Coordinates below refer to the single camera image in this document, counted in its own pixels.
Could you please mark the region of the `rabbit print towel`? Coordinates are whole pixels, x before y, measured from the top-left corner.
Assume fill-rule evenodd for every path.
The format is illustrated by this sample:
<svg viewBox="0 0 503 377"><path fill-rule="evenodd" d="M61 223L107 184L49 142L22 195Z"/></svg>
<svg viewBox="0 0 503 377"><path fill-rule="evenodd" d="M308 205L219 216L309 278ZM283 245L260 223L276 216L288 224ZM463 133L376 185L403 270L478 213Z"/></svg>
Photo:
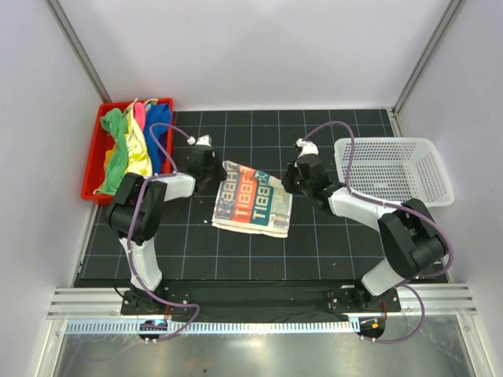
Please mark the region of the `rabbit print towel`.
<svg viewBox="0 0 503 377"><path fill-rule="evenodd" d="M227 179L218 188L211 224L232 232L286 238L293 195L281 181L239 163L222 165Z"/></svg>

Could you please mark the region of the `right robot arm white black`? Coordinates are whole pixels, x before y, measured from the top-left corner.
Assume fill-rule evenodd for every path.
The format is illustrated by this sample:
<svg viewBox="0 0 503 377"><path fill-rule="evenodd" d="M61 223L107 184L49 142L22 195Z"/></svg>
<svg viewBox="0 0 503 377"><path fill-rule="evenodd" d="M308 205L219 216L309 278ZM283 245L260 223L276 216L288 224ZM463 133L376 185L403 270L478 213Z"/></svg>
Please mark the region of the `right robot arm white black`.
<svg viewBox="0 0 503 377"><path fill-rule="evenodd" d="M391 289L419 276L450 252L446 236L422 201L385 202L334 183L314 153L290 161L281 183L286 192L301 192L324 212L380 234L384 259L354 283L352 295L361 310L374 310Z"/></svg>

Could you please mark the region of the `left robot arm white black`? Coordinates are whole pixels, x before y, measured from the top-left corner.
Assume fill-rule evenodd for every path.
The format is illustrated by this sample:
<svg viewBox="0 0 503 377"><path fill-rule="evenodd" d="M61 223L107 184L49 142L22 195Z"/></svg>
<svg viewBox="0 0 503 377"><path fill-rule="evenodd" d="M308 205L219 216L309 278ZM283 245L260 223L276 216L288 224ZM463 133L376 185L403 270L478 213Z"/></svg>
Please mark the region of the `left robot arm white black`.
<svg viewBox="0 0 503 377"><path fill-rule="evenodd" d="M123 310L128 313L138 309L157 314L169 305L154 241L163 205L200 193L209 181L227 178L211 137L190 141L193 145L183 172L150 178L127 173L106 210L108 225L117 233L130 268L130 289L123 294Z"/></svg>

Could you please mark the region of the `black grid mat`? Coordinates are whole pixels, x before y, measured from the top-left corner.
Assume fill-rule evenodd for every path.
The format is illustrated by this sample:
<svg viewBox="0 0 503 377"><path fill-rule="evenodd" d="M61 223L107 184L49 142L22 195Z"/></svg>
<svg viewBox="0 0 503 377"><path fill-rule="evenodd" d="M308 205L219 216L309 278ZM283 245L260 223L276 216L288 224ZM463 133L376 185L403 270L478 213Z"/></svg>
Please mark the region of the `black grid mat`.
<svg viewBox="0 0 503 377"><path fill-rule="evenodd" d="M394 133L384 109L179 112L174 124L171 154L179 166L189 152L185 135L207 134L223 159L280 177L296 157L294 142L311 134L332 181L338 139ZM217 191L218 184L210 183L199 196L165 204L155 247L167 279L352 280L384 257L377 232L326 214L298 193L284 239L215 228Z"/></svg>

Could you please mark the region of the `yellow towel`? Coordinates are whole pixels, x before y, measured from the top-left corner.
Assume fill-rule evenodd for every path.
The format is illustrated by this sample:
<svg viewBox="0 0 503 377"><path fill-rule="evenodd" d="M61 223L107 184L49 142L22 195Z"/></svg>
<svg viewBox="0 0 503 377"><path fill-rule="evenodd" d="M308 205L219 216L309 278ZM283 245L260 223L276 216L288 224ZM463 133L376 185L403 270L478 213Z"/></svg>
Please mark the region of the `yellow towel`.
<svg viewBox="0 0 503 377"><path fill-rule="evenodd" d="M127 173L144 177L153 174L152 161L141 123L145 122L145 109L136 111L134 101L126 110L113 108L101 117L101 128L109 134L114 145L105 153L105 178L99 187L101 193L114 195Z"/></svg>

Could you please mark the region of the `blue towel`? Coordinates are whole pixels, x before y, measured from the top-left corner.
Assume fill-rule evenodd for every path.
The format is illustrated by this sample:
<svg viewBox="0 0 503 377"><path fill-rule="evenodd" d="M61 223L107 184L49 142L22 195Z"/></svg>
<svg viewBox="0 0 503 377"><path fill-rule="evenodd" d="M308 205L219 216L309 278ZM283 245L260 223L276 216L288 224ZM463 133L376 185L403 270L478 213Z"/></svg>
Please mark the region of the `blue towel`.
<svg viewBox="0 0 503 377"><path fill-rule="evenodd" d="M167 150L167 124L171 123L171 107L165 104L150 104L145 113L144 137L149 157L152 163L152 172L160 174L166 161L165 154L161 151L157 141L164 151Z"/></svg>

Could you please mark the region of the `white perforated plastic basket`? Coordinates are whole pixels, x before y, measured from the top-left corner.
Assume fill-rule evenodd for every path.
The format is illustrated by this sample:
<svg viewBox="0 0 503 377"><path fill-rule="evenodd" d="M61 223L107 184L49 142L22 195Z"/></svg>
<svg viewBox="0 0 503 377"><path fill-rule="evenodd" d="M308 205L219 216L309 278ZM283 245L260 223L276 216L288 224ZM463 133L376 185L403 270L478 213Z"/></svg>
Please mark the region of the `white perforated plastic basket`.
<svg viewBox="0 0 503 377"><path fill-rule="evenodd" d="M455 196L435 145L425 138L340 138L334 144L338 178L352 189L405 202L419 199L426 207L447 207Z"/></svg>

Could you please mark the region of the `green towel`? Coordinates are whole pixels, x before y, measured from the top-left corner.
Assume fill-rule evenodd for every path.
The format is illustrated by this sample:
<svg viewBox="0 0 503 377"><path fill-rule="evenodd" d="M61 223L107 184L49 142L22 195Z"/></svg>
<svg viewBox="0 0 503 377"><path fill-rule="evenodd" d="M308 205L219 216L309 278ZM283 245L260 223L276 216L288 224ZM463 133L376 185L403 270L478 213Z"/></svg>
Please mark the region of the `green towel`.
<svg viewBox="0 0 503 377"><path fill-rule="evenodd" d="M105 153L108 165L105 168L105 178L101 184L100 193L113 196L128 166L127 136L130 130L127 116L118 108L113 108L101 117L101 128L112 137L115 144L110 151Z"/></svg>

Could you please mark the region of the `red plastic bin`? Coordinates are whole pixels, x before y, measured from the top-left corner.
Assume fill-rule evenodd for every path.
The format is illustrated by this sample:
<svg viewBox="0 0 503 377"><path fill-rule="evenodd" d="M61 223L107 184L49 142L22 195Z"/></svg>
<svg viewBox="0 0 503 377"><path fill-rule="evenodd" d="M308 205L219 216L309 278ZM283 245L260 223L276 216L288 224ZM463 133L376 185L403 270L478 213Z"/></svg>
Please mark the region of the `red plastic bin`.
<svg viewBox="0 0 503 377"><path fill-rule="evenodd" d="M174 102L171 98L161 98L158 100L160 104L166 104L169 109L170 116L173 115L173 105ZM112 136L107 134L105 130L101 127L101 117L105 115L106 112L113 109L126 110L127 101L123 102L112 102L102 104L97 110L97 118L94 125L94 134L92 141L90 142L90 150L88 154L88 159L86 163L86 169L83 178L83 186L81 191L81 197L84 200L89 200L97 205L106 206L112 202L111 195L104 193L98 193L98 183L102 183L105 180L105 160L106 152L111 151L115 142ZM168 129L160 137L160 143L166 147L166 152L171 154L172 152L172 140L173 131ZM167 161L167 157L164 157L164 161L161 161L160 173L165 174L171 171L171 163Z"/></svg>

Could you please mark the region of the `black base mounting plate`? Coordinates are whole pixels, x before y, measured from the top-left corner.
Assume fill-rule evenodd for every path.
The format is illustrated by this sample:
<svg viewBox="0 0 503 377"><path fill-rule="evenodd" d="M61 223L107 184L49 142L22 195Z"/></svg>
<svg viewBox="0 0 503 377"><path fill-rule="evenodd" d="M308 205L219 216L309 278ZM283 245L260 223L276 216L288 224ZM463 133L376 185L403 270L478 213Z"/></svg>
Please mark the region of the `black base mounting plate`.
<svg viewBox="0 0 503 377"><path fill-rule="evenodd" d="M162 315L186 322L200 306L199 322L307 323L342 320L350 314L399 313L398 292L372 298L353 280L164 280L155 291L177 303L166 309L138 288L121 294L120 313L129 316Z"/></svg>

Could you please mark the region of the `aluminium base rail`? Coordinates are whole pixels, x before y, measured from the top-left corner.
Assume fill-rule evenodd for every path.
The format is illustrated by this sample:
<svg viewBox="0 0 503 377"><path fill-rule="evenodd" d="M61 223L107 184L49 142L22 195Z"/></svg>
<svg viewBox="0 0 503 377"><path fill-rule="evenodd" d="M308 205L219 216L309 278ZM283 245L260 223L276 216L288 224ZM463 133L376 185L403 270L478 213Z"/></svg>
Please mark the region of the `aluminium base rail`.
<svg viewBox="0 0 503 377"><path fill-rule="evenodd" d="M476 315L477 309L467 284L413 284L425 313ZM111 288L58 288L48 309L48 319L112 318L119 315L120 297Z"/></svg>

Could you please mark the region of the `left aluminium frame post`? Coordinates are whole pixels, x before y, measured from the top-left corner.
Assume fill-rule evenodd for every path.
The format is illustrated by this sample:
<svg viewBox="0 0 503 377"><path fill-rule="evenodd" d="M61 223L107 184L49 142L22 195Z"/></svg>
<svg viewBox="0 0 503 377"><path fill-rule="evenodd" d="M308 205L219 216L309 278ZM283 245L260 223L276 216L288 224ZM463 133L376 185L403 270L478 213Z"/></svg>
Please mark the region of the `left aluminium frame post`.
<svg viewBox="0 0 503 377"><path fill-rule="evenodd" d="M46 0L46 4L101 101L103 103L110 103L112 99L105 88L105 84L102 82L61 2L58 0Z"/></svg>

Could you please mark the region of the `aluminium frame post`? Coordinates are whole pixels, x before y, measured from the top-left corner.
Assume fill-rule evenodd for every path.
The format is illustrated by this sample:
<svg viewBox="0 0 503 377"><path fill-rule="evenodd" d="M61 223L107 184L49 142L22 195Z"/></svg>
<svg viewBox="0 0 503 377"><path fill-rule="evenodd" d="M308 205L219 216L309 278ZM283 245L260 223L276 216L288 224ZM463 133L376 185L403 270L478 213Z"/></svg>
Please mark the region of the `aluminium frame post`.
<svg viewBox="0 0 503 377"><path fill-rule="evenodd" d="M61 2L58 0L46 0L46 4L101 101L103 103L110 103L112 99L105 88L105 84L102 82Z"/></svg>
<svg viewBox="0 0 503 377"><path fill-rule="evenodd" d="M456 20L458 13L461 11L465 4L464 0L449 0L446 8L443 10L439 21L435 25L425 47L423 48L419 59L417 60L409 78L406 81L401 93L392 108L392 114L395 118L398 117L401 110L405 107L406 102L409 100L410 95L414 91L420 78L424 74L425 69L431 63L436 51L440 47L443 39L451 28L453 22Z"/></svg>

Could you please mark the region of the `right aluminium frame post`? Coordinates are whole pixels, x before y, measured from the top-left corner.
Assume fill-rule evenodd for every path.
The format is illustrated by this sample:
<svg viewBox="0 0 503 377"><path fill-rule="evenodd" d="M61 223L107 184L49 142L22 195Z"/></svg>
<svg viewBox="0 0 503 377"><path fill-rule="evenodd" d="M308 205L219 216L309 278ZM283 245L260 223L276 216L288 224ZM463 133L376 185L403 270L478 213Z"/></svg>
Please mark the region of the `right aluminium frame post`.
<svg viewBox="0 0 503 377"><path fill-rule="evenodd" d="M392 108L392 114L395 118L398 117L401 110L405 107L406 102L409 100L410 95L414 91L420 78L424 74L425 69L431 63L436 51L440 47L443 39L451 28L453 22L456 20L458 13L461 11L465 4L464 0L449 0L446 8L443 10L439 21L435 25L425 47L423 48L419 59L417 60L409 78L406 81L401 93Z"/></svg>

